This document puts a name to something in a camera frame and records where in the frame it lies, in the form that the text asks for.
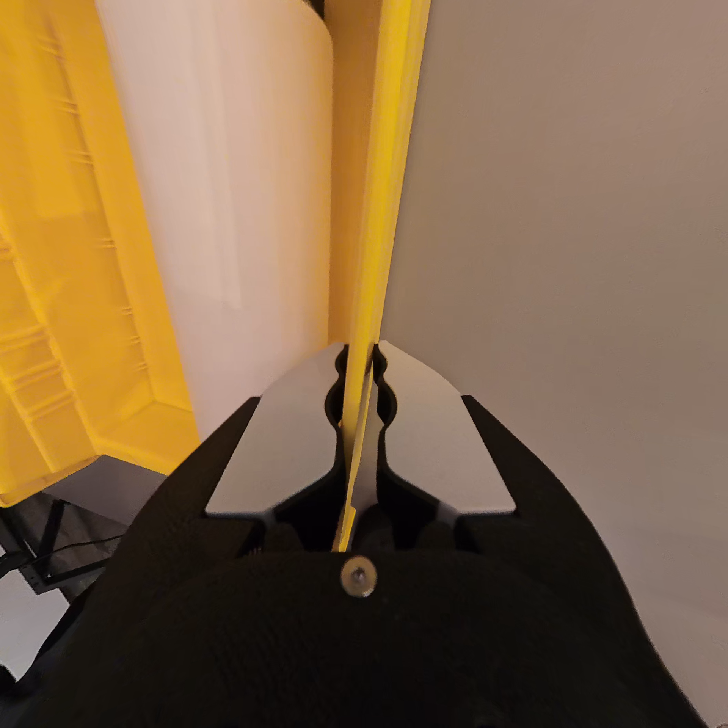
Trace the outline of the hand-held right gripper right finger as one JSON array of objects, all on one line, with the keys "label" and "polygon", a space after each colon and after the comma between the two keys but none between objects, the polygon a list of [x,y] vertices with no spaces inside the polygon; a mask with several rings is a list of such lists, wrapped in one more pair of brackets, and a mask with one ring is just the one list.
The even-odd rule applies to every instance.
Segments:
[{"label": "hand-held right gripper right finger", "polygon": [[442,375],[387,341],[377,348],[378,468],[385,496],[413,496],[426,520],[511,515],[516,505],[466,407]]}]

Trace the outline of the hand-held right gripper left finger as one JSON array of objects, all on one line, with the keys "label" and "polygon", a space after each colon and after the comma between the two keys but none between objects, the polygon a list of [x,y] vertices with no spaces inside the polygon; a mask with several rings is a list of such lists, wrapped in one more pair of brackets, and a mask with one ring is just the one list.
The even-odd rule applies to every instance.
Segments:
[{"label": "hand-held right gripper left finger", "polygon": [[305,359],[262,394],[207,503],[211,517],[336,526],[347,493],[336,415],[347,345]]}]

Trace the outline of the white plastic bottle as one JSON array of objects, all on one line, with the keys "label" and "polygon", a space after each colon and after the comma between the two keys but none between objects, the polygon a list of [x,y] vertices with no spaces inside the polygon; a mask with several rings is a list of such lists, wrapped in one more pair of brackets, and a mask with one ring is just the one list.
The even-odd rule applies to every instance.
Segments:
[{"label": "white plastic bottle", "polygon": [[331,37],[309,2],[96,5],[205,439],[328,342]]}]

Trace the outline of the yellow plastic bin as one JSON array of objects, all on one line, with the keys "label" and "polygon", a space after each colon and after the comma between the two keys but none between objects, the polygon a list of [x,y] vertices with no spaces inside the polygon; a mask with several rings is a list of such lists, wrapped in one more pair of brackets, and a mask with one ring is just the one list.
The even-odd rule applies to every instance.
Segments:
[{"label": "yellow plastic bin", "polygon": [[[88,508],[127,521],[151,488],[132,475],[169,475],[202,439],[96,3],[2,2],[2,507],[54,486],[67,496],[86,488]],[[429,11],[430,2],[325,2],[323,349],[347,345],[336,403],[347,497],[323,549],[342,551],[351,533]]]}]

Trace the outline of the black desk leg frame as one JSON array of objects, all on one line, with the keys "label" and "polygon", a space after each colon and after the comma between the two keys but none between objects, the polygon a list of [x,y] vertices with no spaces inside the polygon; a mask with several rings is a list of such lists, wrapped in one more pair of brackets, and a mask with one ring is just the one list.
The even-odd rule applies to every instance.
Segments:
[{"label": "black desk leg frame", "polygon": [[2,584],[19,576],[36,595],[68,603],[103,573],[127,526],[39,493],[1,508]]}]

